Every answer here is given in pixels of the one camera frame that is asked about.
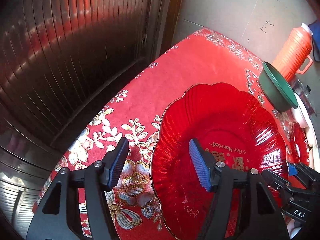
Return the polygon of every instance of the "wall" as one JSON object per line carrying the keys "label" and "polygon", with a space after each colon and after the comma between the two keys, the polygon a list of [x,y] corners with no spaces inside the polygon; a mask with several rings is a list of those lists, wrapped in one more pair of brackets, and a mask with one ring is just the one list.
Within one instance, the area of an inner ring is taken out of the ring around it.
{"label": "wall", "polygon": [[[272,62],[292,28],[315,20],[306,0],[183,0],[173,43],[205,26]],[[299,78],[310,86],[311,99],[320,113],[320,97],[315,93],[320,92],[320,63]],[[319,140],[320,117],[313,121]]]}

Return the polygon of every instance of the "white container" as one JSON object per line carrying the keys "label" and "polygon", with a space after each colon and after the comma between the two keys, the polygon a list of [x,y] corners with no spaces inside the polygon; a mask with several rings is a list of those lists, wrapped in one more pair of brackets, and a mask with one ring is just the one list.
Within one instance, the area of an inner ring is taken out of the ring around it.
{"label": "white container", "polygon": [[312,148],[309,151],[309,167],[312,168],[312,169],[315,169],[315,164],[314,164],[314,161],[313,161],[313,150],[312,150]]}
{"label": "white container", "polygon": [[316,145],[314,145],[312,147],[312,149],[310,150],[309,160],[311,159],[311,156],[313,157],[314,170],[317,171],[317,172],[320,172],[320,156],[319,156],[319,150],[316,147]]}
{"label": "white container", "polygon": [[297,109],[291,108],[293,118],[299,123],[301,128],[306,128],[308,127],[308,123],[305,116],[309,118],[307,109],[304,106],[303,102],[301,101],[300,97],[296,93],[294,93],[294,95],[297,99],[298,107]]}
{"label": "white container", "polygon": [[306,138],[307,138],[309,146],[310,147],[316,146],[316,148],[318,148],[316,133],[315,133],[315,130],[313,129],[312,124],[310,124],[310,127],[307,127],[305,129],[305,132],[306,132]]}

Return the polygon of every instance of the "table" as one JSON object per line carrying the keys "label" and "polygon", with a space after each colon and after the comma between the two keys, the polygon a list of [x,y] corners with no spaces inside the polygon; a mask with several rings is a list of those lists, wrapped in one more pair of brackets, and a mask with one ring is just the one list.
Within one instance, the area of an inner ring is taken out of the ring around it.
{"label": "table", "polygon": [[[115,148],[120,138],[130,150],[117,187],[107,193],[110,213],[121,239],[174,239],[164,224],[151,187],[150,161],[161,116],[167,106],[195,84],[230,83],[255,96],[274,117],[292,162],[290,112],[279,113],[263,94],[258,76],[262,61],[220,33],[203,28],[173,46],[121,90],[83,130],[48,178],[34,210],[62,167],[86,168]],[[128,187],[125,180],[132,179]],[[79,189],[83,231],[90,236],[84,190]]]}

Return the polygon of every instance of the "red scalloped plate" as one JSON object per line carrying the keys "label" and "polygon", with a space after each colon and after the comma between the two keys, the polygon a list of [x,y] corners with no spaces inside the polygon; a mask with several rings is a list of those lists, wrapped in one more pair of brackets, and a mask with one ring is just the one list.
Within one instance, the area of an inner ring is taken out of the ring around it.
{"label": "red scalloped plate", "polygon": [[[197,238],[213,197],[201,187],[189,156],[192,138],[231,168],[269,168],[288,178],[284,140],[255,97],[226,83],[191,87],[165,111],[151,165],[165,224],[178,239]],[[234,233],[237,208],[234,194],[226,236]]]}
{"label": "red scalloped plate", "polygon": [[294,163],[302,162],[309,166],[308,141],[303,129],[297,122],[292,126],[290,145]]}

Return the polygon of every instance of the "metal screw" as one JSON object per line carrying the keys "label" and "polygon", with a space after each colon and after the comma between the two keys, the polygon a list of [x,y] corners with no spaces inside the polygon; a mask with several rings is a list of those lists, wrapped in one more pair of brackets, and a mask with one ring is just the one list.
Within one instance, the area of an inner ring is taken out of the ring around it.
{"label": "metal screw", "polygon": [[94,163],[93,163],[93,166],[95,166],[95,167],[100,167],[102,165],[102,161],[95,161]]}
{"label": "metal screw", "polygon": [[258,170],[255,169],[255,168],[252,168],[252,169],[250,170],[250,172],[251,172],[252,174],[254,174],[254,175],[257,175],[257,174],[259,173]]}
{"label": "metal screw", "polygon": [[63,167],[63,168],[61,168],[60,170],[59,170],[59,172],[61,173],[61,174],[65,174],[65,173],[67,173],[68,172],[68,168],[67,167]]}
{"label": "metal screw", "polygon": [[224,162],[217,162],[217,167],[223,168],[224,166],[226,166]]}

